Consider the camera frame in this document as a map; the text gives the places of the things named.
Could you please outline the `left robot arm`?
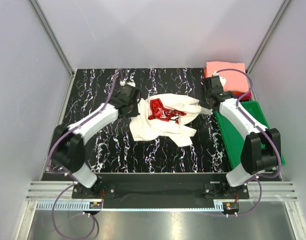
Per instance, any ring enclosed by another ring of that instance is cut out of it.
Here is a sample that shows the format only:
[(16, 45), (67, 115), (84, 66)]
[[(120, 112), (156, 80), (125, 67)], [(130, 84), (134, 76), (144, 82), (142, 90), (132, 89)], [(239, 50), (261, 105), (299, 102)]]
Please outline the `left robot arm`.
[(93, 173), (86, 164), (87, 142), (102, 128), (123, 117), (135, 117), (138, 113), (138, 97), (141, 91), (133, 83), (125, 84), (114, 91), (94, 112), (67, 127), (55, 128), (50, 163), (62, 167), (74, 181), (83, 186), (83, 192), (90, 198), (101, 192), (101, 178)]

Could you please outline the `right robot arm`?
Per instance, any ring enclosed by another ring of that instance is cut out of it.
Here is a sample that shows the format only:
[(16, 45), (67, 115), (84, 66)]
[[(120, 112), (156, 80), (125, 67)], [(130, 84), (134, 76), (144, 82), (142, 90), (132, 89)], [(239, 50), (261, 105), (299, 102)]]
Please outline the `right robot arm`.
[(277, 129), (269, 129), (257, 121), (240, 104), (231, 91), (224, 91), (222, 76), (211, 76), (202, 80), (202, 95), (199, 104), (219, 113), (239, 132), (244, 140), (240, 163), (226, 176), (220, 185), (221, 195), (231, 198), (238, 188), (264, 175), (274, 178), (281, 170), (281, 139)]

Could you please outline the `white t shirt red print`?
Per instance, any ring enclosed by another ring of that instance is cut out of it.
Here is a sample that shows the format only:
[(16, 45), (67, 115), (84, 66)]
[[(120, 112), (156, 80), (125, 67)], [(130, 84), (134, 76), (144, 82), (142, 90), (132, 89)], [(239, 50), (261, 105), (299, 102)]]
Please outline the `white t shirt red print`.
[(135, 141), (152, 141), (169, 137), (178, 147), (192, 145), (197, 130), (187, 124), (200, 114), (210, 115), (211, 109), (199, 105), (199, 100), (187, 95), (159, 94), (138, 103), (139, 115), (131, 118), (130, 131)]

